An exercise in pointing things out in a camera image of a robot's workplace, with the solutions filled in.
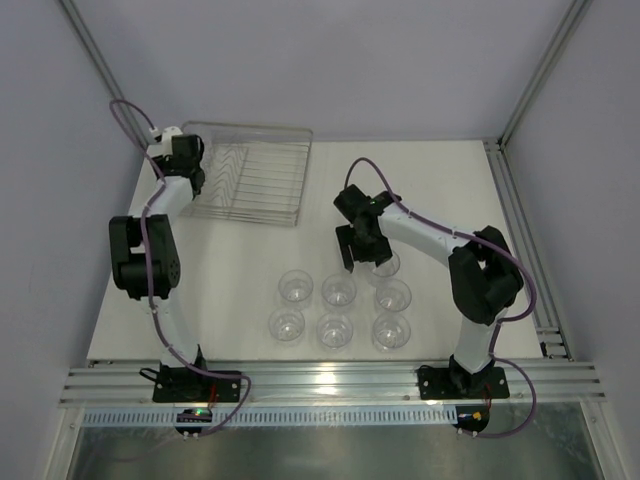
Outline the clear faceted plastic cup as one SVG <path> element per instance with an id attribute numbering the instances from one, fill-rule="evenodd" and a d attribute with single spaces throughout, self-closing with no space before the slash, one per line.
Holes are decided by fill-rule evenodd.
<path id="1" fill-rule="evenodd" d="M 411 305 L 412 292 L 402 280 L 390 279 L 376 287 L 375 301 L 381 309 L 399 313 Z"/>
<path id="2" fill-rule="evenodd" d="M 324 303 L 331 309 L 344 310 L 351 307 L 357 297 L 357 286 L 348 274 L 333 274 L 321 286 Z"/>
<path id="3" fill-rule="evenodd" d="M 398 273 L 400 266 L 400 257 L 395 251 L 393 251 L 391 258 L 384 263 L 380 265 L 372 263 L 370 273 L 373 277 L 384 280 L 395 276 Z"/>
<path id="4" fill-rule="evenodd" d="M 316 333 L 324 348 L 340 350 L 350 344 L 354 328 L 348 316 L 330 312 L 318 320 Z"/>
<path id="5" fill-rule="evenodd" d="M 306 327 L 306 320 L 301 310 L 290 307 L 276 309 L 268 319 L 268 330 L 271 337 L 286 345 L 299 341 Z"/>
<path id="6" fill-rule="evenodd" d="M 394 353 L 407 345 L 411 333 L 411 325 L 403 315 L 382 313 L 372 325 L 372 344 L 382 352 Z"/>
<path id="7" fill-rule="evenodd" d="M 314 289 L 312 277 L 303 270 L 290 270 L 278 282 L 281 299 L 289 305 L 302 307 L 311 301 Z"/>

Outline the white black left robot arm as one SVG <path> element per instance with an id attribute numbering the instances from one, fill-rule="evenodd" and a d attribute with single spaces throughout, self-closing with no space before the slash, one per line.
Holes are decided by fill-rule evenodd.
<path id="1" fill-rule="evenodd" d="M 150 314 L 163 348 L 154 381 L 156 403 L 202 402 L 210 381 L 201 348 L 191 334 L 177 294 L 181 262 L 172 225 L 201 193 L 204 143 L 177 127 L 155 131 L 146 150 L 156 183 L 151 196 L 126 216 L 109 221 L 112 276 L 116 287 Z"/>

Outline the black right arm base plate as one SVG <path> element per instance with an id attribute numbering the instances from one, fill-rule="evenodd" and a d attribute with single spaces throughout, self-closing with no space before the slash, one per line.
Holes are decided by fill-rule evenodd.
<path id="1" fill-rule="evenodd" d="M 448 367 L 423 365 L 415 373 L 421 400 L 485 400 L 510 397 L 505 371 L 501 367 L 493 367 L 470 387 L 457 386 L 451 379 Z"/>

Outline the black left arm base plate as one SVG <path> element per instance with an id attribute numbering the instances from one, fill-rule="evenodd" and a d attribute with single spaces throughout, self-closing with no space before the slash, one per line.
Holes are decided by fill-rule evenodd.
<path id="1" fill-rule="evenodd" d="M 184 367 L 161 366 L 154 374 L 154 403 L 237 403 L 240 400 L 239 371 L 215 371 L 213 378 Z"/>

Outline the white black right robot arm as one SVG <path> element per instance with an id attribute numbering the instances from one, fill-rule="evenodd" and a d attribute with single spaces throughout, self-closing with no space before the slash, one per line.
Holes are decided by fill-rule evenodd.
<path id="1" fill-rule="evenodd" d="M 390 243 L 398 241 L 449 272 L 453 302 L 462 316 L 459 340 L 447 366 L 417 369 L 421 399 L 508 397 L 494 350 L 500 322 L 524 280 L 502 233 L 491 226 L 472 234 L 443 232 L 404 211 L 390 193 L 370 197 L 355 185 L 343 189 L 333 204 L 347 221 L 335 230 L 347 271 L 357 263 L 389 262 Z"/>

